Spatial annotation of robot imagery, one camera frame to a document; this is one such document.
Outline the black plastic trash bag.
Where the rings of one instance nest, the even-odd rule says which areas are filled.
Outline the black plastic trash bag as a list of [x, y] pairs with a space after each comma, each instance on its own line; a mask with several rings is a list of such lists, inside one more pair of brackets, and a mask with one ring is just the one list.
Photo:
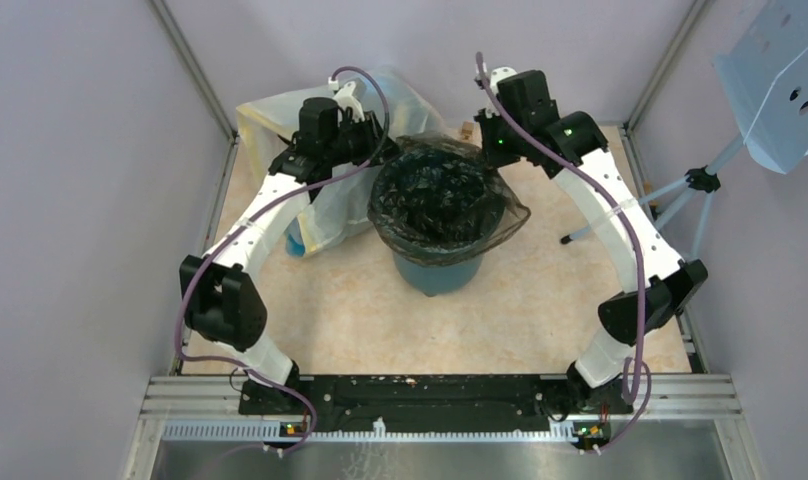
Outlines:
[[438, 132], [400, 136], [368, 200], [367, 217], [396, 254], [444, 267], [507, 242], [529, 220], [480, 148]]

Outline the teal plastic trash bin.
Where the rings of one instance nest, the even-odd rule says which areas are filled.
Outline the teal plastic trash bin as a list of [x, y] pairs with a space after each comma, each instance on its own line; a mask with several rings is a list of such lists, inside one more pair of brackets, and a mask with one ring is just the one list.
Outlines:
[[453, 293], [469, 284], [478, 273], [483, 257], [477, 256], [447, 266], [422, 266], [393, 254], [399, 275], [414, 289], [428, 297]]

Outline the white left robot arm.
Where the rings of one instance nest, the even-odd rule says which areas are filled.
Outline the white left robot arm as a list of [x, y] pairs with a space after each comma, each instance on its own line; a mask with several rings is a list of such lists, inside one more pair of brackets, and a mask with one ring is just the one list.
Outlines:
[[263, 401], [277, 413], [299, 404], [290, 378], [295, 362], [266, 332], [268, 311], [256, 276], [317, 191], [378, 162], [394, 145], [389, 116], [344, 100], [312, 97], [298, 112], [298, 128], [268, 164], [262, 185], [242, 217], [205, 254], [180, 265], [184, 325], [226, 351], [223, 362], [264, 385]]

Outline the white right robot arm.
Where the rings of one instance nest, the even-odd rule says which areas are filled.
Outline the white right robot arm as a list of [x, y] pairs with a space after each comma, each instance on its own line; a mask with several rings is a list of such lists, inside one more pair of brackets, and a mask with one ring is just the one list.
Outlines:
[[686, 260], [663, 238], [621, 179], [606, 136], [586, 112], [562, 115], [540, 70], [499, 67], [475, 77], [489, 97], [475, 116], [482, 153], [493, 168], [525, 159], [569, 196], [604, 245], [621, 290], [600, 304], [600, 328], [567, 370], [566, 397], [592, 412], [606, 384], [626, 378], [647, 334], [679, 315], [708, 278], [700, 260]]

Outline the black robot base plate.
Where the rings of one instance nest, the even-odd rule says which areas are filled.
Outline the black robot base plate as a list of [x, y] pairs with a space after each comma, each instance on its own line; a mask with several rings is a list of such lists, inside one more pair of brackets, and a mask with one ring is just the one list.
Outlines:
[[315, 432], [391, 433], [545, 431], [572, 415], [630, 414], [618, 381], [591, 389], [564, 375], [317, 375], [288, 380], [294, 398], [252, 380], [242, 385], [242, 415], [295, 416]]

